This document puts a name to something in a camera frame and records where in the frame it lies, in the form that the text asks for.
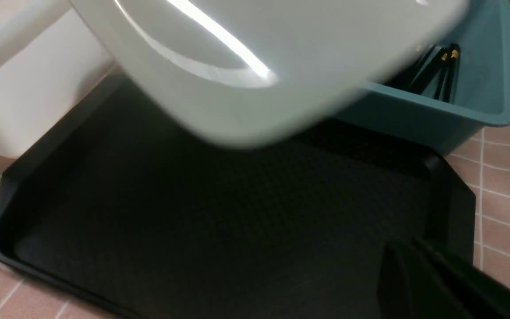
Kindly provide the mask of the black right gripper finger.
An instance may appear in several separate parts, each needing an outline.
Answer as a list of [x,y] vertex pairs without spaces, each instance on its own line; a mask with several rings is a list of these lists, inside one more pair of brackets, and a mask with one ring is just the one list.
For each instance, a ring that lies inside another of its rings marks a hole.
[[377,302],[383,319],[510,319],[510,288],[418,238],[385,244]]

